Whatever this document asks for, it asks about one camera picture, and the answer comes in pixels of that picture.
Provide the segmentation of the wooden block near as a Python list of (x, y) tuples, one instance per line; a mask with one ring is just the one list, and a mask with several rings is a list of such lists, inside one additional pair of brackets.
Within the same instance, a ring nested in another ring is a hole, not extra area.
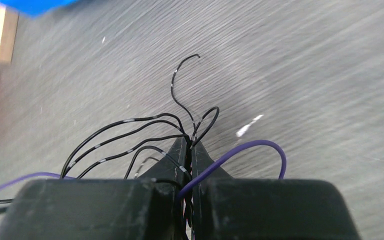
[(0, 64), (12, 62), (19, 13), (0, 3)]

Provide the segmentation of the blue plastic bin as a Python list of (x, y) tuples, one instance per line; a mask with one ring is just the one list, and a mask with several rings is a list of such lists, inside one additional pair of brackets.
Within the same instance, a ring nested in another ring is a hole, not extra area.
[(78, 0), (0, 0), (1, 5), (30, 17), (38, 17), (76, 2)]

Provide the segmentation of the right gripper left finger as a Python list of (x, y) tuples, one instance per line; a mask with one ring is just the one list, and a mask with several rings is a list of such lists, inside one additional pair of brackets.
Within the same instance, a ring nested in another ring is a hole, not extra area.
[(176, 184), (187, 143), (178, 138), (167, 156), (137, 179), (41, 179), (27, 182), (0, 224), (0, 240), (183, 240)]

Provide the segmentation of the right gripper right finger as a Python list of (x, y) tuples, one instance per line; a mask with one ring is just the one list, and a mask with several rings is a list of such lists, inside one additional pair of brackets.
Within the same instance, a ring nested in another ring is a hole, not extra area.
[(218, 167), (191, 189), (197, 240), (358, 240), (345, 200), (316, 179), (233, 178)]

